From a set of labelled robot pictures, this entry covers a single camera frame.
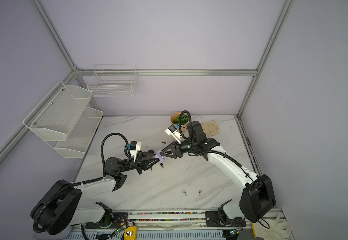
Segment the purple earbud charging case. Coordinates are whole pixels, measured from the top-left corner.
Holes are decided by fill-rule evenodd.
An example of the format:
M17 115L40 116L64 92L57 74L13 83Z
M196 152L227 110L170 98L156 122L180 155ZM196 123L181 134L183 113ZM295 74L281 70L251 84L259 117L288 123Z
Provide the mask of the purple earbud charging case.
M155 158L159 159L159 163L162 164L166 158L164 156L161 155L162 151L158 151L155 155Z

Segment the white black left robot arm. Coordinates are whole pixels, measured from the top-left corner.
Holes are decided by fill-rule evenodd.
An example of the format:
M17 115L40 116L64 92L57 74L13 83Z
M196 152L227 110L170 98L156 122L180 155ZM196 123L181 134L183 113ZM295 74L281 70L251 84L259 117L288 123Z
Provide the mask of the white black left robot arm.
M116 157L105 158L106 140L113 136L121 137L124 142L125 159ZM56 235L66 227L89 222L104 226L112 222L112 209L102 202L84 206L83 202L97 195L119 190L125 183L125 172L136 170L139 174L147 171L157 163L165 160L160 153L153 150L143 152L141 143L132 141L120 133L107 135L100 147L102 171L101 177L70 183L59 180L49 189L31 211L33 231Z

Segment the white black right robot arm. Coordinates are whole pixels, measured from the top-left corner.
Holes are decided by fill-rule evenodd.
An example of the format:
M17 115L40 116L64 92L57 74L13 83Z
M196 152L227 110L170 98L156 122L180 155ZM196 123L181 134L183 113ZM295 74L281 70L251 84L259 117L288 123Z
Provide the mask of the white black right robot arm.
M174 141L162 150L161 155L173 159L181 158L185 153L201 156L232 180L238 188L240 200L228 200L219 207L223 220L245 217L257 223L275 207L273 185L267 175L260 176L231 157L217 140L206 136L198 121L187 124L187 130L189 136L184 137L181 127L169 126L165 132L174 137Z

